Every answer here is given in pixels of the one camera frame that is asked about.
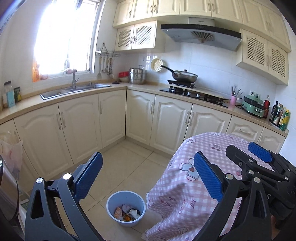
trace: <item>pink checkered tablecloth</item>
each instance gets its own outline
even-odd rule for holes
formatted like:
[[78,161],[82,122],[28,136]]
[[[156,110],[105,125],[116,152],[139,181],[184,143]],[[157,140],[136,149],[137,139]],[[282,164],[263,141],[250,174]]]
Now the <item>pink checkered tablecloth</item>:
[[[201,230],[217,205],[198,175],[193,158],[201,151],[210,163],[224,173],[241,179],[241,168],[226,157],[225,150],[234,145],[257,160],[259,165],[271,167],[248,151],[248,142],[221,133],[203,133],[185,140],[170,160],[156,185],[147,193],[147,206],[163,220],[147,230],[142,238],[147,241],[191,241]],[[237,199],[222,234],[227,233],[236,217]]]

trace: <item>window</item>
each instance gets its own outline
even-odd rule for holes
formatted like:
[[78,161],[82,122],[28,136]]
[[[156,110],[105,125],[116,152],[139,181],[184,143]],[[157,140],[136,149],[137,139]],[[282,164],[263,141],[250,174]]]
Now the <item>window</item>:
[[44,11],[34,48],[39,73],[90,71],[100,0],[53,0]]

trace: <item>green electric grill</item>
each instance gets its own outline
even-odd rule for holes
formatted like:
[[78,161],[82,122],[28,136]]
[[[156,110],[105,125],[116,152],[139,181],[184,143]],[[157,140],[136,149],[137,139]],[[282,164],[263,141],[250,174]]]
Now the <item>green electric grill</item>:
[[244,97],[242,107],[250,114],[263,117],[264,104],[263,100],[260,100],[257,95],[248,95]]

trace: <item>stainless steel sink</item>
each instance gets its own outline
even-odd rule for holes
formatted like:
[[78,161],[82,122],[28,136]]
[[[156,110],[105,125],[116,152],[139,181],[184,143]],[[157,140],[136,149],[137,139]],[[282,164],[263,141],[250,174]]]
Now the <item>stainless steel sink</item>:
[[66,95],[66,94],[70,94],[70,93],[91,90],[91,89],[105,88],[105,87],[111,87],[111,85],[103,85],[103,84],[79,85],[76,87],[75,90],[72,89],[71,87],[68,87],[68,88],[64,88],[64,89],[48,91],[48,92],[40,94],[40,96],[43,100],[46,100],[46,99],[50,99],[53,97],[58,97],[58,96]]

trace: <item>pink utensil holder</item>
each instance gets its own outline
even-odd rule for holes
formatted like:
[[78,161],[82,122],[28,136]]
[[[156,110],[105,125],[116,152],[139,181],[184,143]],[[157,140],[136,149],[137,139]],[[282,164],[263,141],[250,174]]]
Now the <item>pink utensil holder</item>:
[[230,105],[236,105],[236,103],[237,103],[237,97],[231,96]]

